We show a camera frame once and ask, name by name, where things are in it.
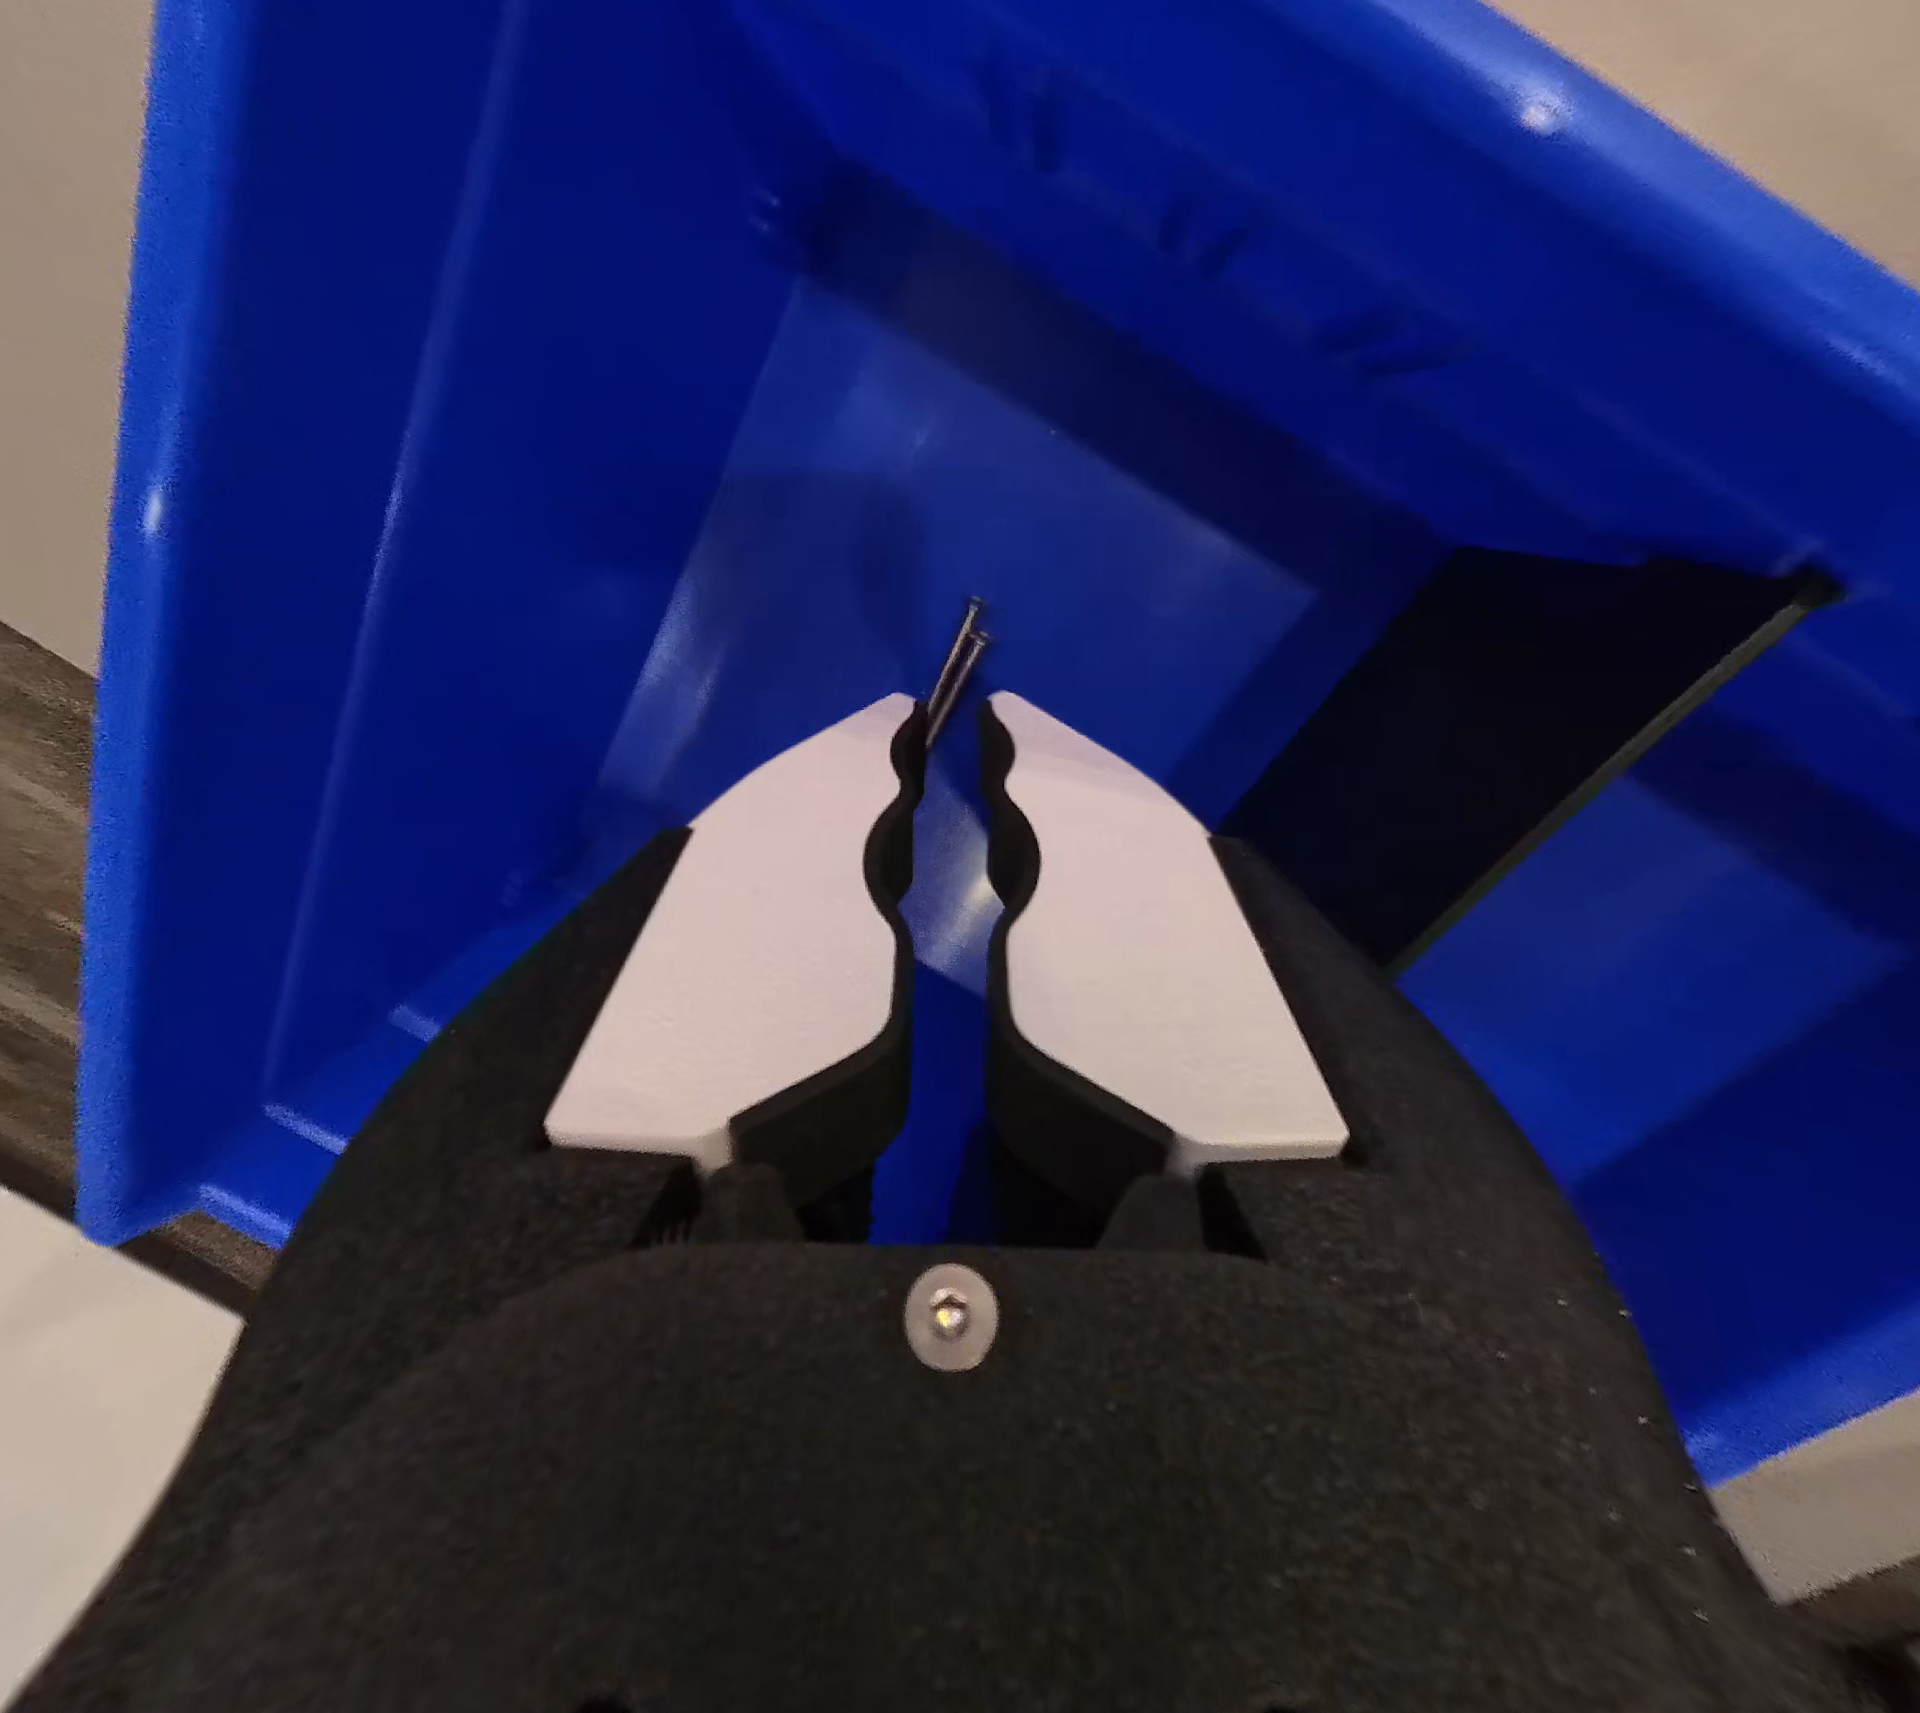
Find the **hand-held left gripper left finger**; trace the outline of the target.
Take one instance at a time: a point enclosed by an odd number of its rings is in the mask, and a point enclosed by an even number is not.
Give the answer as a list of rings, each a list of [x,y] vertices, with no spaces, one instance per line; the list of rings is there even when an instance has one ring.
[[[559,1149],[858,1171],[901,1132],[923,708],[887,693],[689,826],[545,1117]]]

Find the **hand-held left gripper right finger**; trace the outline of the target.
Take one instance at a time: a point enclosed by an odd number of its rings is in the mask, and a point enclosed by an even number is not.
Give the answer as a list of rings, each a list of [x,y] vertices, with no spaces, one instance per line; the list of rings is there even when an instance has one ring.
[[[1349,1124],[1206,828],[1017,693],[979,708],[989,1117],[1041,1176],[1333,1159]]]

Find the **blue plastic bin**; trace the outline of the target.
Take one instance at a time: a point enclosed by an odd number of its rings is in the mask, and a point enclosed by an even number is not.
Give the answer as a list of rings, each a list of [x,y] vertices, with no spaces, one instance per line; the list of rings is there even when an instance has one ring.
[[[159,0],[118,433],[92,1238],[968,597],[1219,831],[1455,549],[1816,565],[1396,980],[1705,1479],[1916,1393],[1916,290],[1480,0]]]

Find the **black bin divider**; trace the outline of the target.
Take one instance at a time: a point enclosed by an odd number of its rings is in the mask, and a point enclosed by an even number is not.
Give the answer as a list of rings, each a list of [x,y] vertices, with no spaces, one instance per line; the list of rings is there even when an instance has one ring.
[[[1455,549],[1226,813],[1399,976],[1812,614],[1835,574]]]

